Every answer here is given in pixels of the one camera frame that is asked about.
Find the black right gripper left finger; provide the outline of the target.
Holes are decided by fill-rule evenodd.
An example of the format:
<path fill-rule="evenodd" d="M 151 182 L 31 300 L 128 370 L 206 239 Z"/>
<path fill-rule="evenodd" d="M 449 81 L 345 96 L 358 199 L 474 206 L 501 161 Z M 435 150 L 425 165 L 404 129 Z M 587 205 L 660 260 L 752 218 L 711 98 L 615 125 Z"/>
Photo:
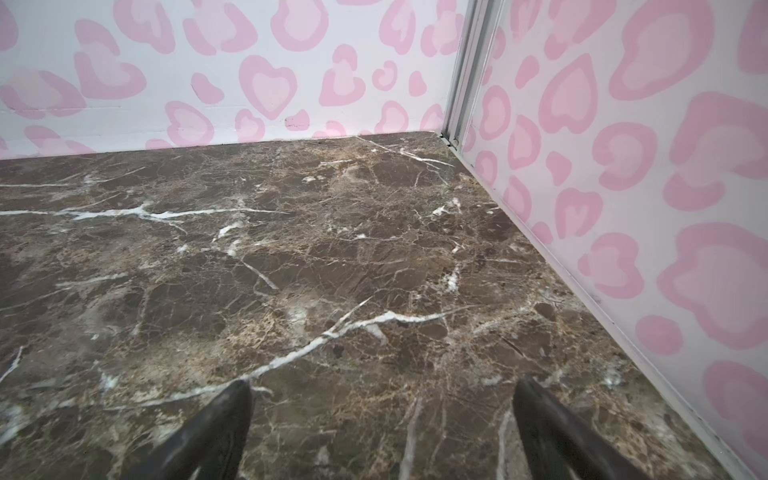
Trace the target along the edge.
<path fill-rule="evenodd" d="M 254 409 L 250 385 L 237 380 L 186 421 L 124 479 L 236 479 Z"/>

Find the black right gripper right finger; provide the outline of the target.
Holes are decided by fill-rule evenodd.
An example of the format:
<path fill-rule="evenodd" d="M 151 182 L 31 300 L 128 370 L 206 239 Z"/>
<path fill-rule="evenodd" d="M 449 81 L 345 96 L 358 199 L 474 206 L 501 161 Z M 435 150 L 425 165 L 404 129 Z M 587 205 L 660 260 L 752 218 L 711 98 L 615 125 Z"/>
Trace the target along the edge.
<path fill-rule="evenodd" d="M 646 479 L 534 378 L 515 386 L 513 412 L 534 479 Z"/>

